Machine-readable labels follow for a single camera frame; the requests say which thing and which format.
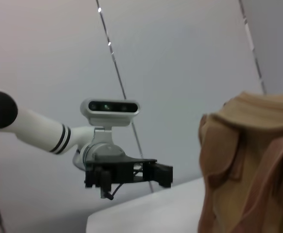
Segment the white table surface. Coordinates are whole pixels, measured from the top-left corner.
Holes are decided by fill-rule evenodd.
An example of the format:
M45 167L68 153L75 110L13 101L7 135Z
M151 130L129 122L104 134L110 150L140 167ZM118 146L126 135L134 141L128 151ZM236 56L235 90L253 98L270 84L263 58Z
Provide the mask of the white table surface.
M198 179L128 201L88 217L86 233L196 233L204 194Z

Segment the white wall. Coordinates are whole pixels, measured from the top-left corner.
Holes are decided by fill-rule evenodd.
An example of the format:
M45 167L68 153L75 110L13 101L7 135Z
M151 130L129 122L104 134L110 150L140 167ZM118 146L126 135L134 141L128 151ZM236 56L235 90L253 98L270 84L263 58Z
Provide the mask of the white wall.
M242 90L261 92L237 0L100 0L143 153L200 176L198 126Z
M175 184L200 175L197 126L246 89L260 92L237 0L100 0L129 99L142 105L146 158L174 166ZM0 88L71 127L81 101L123 98L91 0L0 0ZM137 157L132 129L115 142ZM93 211L150 192L124 185L116 200L85 190L74 150L53 156L0 134L0 210L8 232L84 232Z
M268 93L283 93L283 0L243 0Z
M88 0L0 0L0 88L19 105L71 127L87 125L86 98L122 99L96 3ZM131 128L115 142L139 156ZM124 185L116 200L84 188L75 149L54 156L0 134L0 210L7 232L84 232L95 210L150 192Z

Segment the tan cloth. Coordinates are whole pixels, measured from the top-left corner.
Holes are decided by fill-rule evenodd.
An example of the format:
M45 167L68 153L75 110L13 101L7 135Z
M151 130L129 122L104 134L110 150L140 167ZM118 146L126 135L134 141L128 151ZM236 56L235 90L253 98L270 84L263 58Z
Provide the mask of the tan cloth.
M283 233L283 95L248 93L200 122L199 233Z

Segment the cable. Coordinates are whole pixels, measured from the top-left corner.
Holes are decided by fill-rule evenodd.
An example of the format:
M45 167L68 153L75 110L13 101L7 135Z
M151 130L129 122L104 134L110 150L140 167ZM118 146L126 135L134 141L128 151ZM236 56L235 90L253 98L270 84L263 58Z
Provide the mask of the cable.
M133 174L133 176L135 177L139 172L142 171L142 168L139 169L139 170L134 169L134 171L136 171L136 172ZM112 196L114 196L114 195L117 193L117 191L122 187L122 185L123 185L123 183L121 183L121 184L114 190Z

